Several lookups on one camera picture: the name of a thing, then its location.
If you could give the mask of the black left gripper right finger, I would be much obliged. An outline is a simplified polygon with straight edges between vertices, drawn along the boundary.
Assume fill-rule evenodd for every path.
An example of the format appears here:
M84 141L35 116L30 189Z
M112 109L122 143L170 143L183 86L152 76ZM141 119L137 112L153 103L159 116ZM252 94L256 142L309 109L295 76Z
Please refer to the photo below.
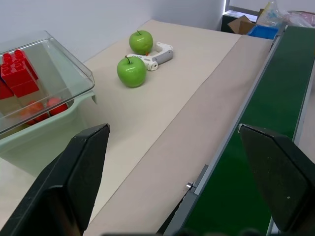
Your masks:
M240 124L256 185L281 232L315 232L315 163L287 136Z

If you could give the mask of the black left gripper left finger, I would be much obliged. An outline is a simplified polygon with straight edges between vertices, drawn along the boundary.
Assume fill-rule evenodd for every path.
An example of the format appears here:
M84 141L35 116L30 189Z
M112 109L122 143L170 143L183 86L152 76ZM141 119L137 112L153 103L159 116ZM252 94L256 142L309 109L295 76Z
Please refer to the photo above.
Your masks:
M99 191L110 125L75 135L39 174L0 236L82 236Z

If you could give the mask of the green conveyor belt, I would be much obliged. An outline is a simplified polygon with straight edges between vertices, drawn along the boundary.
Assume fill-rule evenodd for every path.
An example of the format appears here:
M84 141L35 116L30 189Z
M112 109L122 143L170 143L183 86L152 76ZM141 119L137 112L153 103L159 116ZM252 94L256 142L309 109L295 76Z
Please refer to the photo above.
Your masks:
M288 27L260 79L240 123L293 137L315 61L315 29ZM266 233L270 212L234 132L214 167L185 228L237 236L246 228Z

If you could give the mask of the pale green plastic bin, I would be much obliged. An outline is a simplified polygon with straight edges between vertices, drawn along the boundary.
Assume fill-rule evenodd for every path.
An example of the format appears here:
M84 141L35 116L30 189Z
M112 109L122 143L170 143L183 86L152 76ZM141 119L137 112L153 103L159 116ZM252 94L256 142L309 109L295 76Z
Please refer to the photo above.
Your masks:
M96 101L93 91L76 97L66 111L1 139L0 173L15 168L38 176L73 136L87 128L79 105L89 98Z

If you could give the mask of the red round toy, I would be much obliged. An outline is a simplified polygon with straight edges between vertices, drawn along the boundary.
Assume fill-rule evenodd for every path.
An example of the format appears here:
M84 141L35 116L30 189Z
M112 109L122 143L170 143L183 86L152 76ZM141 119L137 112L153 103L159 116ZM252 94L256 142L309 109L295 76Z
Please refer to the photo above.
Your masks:
M53 107L56 106L57 104L59 104L61 102L60 98L57 97L53 97L50 98L47 102L47 107ZM51 109L49 111L50 116L55 116L63 111L66 111L68 109L68 105L66 103L61 104L59 106L56 106L55 108Z

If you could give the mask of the orange round toy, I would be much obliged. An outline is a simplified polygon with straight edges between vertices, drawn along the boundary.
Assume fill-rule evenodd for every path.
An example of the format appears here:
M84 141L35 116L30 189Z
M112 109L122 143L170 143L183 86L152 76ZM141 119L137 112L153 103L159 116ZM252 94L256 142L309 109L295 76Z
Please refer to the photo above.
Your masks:
M28 118L31 115L37 115L39 112L41 112L44 109L45 109L45 107L41 102L31 101L30 103L28 103L27 107L24 108L19 113L19 116L20 116L20 118ZM43 114L35 117L34 119L28 121L27 124L33 125L35 123L39 123L39 122L47 119L48 117L49 117L49 115L47 113L43 113Z

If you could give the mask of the clear plastic lid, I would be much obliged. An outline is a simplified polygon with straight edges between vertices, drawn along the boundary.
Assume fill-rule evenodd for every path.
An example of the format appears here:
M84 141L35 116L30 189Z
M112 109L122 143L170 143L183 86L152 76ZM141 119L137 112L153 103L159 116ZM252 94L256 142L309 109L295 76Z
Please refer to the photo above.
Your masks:
M47 31L0 41L0 63L3 54L15 50L24 51L29 58L38 76L39 91L20 98L0 99L0 139L32 126L27 122L43 113L52 117L49 111L56 106L66 103L69 108L72 100L95 86L92 72ZM47 107L53 97L60 98L61 102ZM41 102L45 109L37 115L20 118L19 113L31 101Z

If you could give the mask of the red building block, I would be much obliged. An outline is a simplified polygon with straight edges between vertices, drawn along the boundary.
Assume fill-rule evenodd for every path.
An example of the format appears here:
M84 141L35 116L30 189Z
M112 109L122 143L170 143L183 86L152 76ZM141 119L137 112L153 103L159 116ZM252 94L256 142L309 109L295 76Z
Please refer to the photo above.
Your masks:
M38 76L26 53L5 53L0 63L0 99L18 98L39 91Z

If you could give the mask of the green apple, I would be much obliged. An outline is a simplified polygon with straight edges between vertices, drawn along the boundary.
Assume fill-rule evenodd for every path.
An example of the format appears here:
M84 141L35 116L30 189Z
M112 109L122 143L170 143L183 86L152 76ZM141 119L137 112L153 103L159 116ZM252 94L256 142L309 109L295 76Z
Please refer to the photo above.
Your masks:
M138 57L125 56L117 65L120 81L129 88L141 86L146 80L146 73L146 66Z
M129 37L131 50L138 55L147 55L153 47L153 37L145 30L137 30Z

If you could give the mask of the blue plastic crate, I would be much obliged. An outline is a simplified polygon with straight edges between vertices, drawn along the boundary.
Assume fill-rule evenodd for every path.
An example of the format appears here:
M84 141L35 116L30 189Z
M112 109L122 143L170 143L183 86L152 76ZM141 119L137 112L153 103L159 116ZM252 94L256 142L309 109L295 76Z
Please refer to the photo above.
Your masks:
M248 36L265 39L274 39L278 32L277 28L255 25L248 33Z

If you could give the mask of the white and grey toy gun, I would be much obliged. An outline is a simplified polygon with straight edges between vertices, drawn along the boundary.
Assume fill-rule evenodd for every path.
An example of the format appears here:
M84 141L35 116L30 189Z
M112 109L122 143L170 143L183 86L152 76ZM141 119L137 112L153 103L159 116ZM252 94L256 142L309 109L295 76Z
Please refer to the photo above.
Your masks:
M143 56L136 54L128 54L127 57L136 57L141 59L147 70L155 71L158 69L160 64L163 64L171 59L173 59L173 47L168 44L164 44L161 42L156 43L156 51L157 53L153 56Z

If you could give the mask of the brown cardboard box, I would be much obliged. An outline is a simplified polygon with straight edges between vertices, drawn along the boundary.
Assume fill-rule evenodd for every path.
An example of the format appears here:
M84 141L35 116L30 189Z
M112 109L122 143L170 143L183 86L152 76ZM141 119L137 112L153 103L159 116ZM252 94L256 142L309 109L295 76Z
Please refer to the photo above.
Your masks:
M233 33L246 35L253 29L254 26L256 26L256 23L253 23L249 20L249 18L243 15L242 17L231 21L227 25L230 27Z

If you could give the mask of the clear plastic bag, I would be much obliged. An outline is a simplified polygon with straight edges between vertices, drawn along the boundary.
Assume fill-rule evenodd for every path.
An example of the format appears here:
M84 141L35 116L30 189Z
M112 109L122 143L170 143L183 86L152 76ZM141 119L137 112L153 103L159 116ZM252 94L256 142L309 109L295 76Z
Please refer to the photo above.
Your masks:
M279 10L277 0L271 0L261 12L256 24L266 27L279 28L283 22L284 13Z

